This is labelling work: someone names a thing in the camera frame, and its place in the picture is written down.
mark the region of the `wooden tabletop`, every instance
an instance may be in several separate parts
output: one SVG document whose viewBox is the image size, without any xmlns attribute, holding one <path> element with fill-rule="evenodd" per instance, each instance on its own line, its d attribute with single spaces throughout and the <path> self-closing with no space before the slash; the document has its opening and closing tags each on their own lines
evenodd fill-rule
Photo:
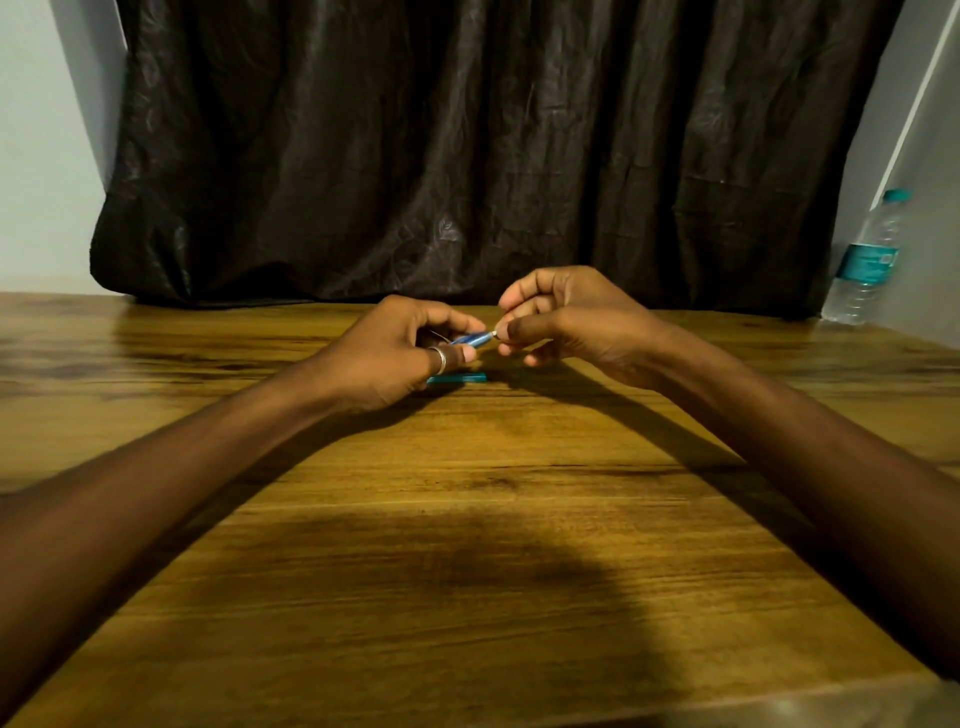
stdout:
<svg viewBox="0 0 960 728">
<path fill-rule="evenodd" d="M 0 295 L 0 492 L 307 356 L 362 310 Z M 960 352 L 665 316 L 960 473 Z M 325 423 L 228 488 L 12 726 L 573 723 L 933 679 L 851 602 L 885 619 L 843 558 L 670 402 L 578 361 L 480 364 L 491 382 Z"/>
</svg>

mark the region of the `water bottle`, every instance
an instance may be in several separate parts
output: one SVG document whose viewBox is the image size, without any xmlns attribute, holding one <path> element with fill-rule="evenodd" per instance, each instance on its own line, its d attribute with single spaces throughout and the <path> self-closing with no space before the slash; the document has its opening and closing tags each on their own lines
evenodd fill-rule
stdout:
<svg viewBox="0 0 960 728">
<path fill-rule="evenodd" d="M 910 190 L 888 189 L 867 217 L 856 242 L 844 252 L 820 316 L 837 324 L 867 321 L 880 288 L 897 262 L 900 219 Z"/>
</svg>

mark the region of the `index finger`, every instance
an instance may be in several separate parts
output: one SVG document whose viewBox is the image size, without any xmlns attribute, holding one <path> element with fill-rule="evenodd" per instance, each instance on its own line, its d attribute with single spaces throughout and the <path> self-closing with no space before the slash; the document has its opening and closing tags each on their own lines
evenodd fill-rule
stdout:
<svg viewBox="0 0 960 728">
<path fill-rule="evenodd" d="M 538 268 L 510 284 L 500 297 L 500 308 L 510 311 L 540 294 L 552 294 L 559 268 Z"/>
<path fill-rule="evenodd" d="M 448 326 L 462 333 L 480 333 L 481 331 L 487 330 L 487 325 L 480 321 L 480 319 L 475 316 L 470 316 L 463 311 L 458 311 L 446 303 L 439 301 L 414 301 L 414 304 L 417 308 L 414 334 L 416 334 L 418 328 L 425 326 Z"/>
</svg>

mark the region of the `hand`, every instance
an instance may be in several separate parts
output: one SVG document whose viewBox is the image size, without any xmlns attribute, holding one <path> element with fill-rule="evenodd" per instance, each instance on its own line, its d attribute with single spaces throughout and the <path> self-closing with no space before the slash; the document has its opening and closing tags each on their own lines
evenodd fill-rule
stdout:
<svg viewBox="0 0 960 728">
<path fill-rule="evenodd" d="M 523 363 L 536 367 L 578 356 L 607 376 L 655 389 L 654 362 L 679 329 L 662 321 L 587 266 L 540 268 L 500 297 L 495 330 L 504 355 L 544 339 Z"/>
<path fill-rule="evenodd" d="M 388 296 L 343 336 L 296 366 L 335 410 L 381 409 L 423 389 L 427 378 L 440 371 L 440 355 L 424 347 L 439 345 L 445 372 L 476 358 L 473 347 L 448 346 L 424 327 L 449 332 L 451 338 L 487 330 L 479 319 L 446 303 Z M 333 403 L 327 401 L 331 396 Z"/>
</svg>

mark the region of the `teal bottle label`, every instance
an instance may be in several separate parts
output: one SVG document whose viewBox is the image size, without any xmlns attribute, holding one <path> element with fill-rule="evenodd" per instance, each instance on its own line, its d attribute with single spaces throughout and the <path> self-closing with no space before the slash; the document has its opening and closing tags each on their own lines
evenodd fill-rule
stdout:
<svg viewBox="0 0 960 728">
<path fill-rule="evenodd" d="M 857 283 L 879 285 L 890 278 L 890 269 L 897 262 L 897 249 L 883 245 L 853 243 L 847 248 L 837 277 Z"/>
</svg>

